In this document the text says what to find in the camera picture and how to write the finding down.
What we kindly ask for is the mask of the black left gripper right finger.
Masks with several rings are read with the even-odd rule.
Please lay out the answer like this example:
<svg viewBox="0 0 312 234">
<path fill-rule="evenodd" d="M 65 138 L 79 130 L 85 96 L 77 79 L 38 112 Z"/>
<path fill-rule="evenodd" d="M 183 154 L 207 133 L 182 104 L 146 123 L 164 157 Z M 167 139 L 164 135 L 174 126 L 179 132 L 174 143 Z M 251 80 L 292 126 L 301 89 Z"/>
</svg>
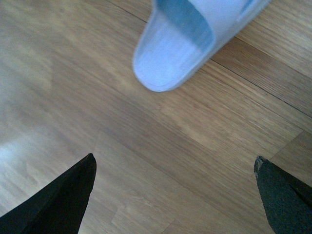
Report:
<svg viewBox="0 0 312 234">
<path fill-rule="evenodd" d="M 276 234 L 312 232 L 312 188 L 257 156 L 254 174 L 268 223 Z"/>
</svg>

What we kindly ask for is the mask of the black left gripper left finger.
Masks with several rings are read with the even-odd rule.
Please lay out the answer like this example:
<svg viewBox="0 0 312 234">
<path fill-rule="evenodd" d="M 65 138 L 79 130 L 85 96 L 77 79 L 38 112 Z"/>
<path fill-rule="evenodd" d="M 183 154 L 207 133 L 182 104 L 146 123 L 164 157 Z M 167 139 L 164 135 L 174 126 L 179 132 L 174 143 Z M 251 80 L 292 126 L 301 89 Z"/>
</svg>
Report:
<svg viewBox="0 0 312 234">
<path fill-rule="evenodd" d="M 88 154 L 0 218 L 2 234 L 77 234 L 94 186 L 97 163 Z"/>
</svg>

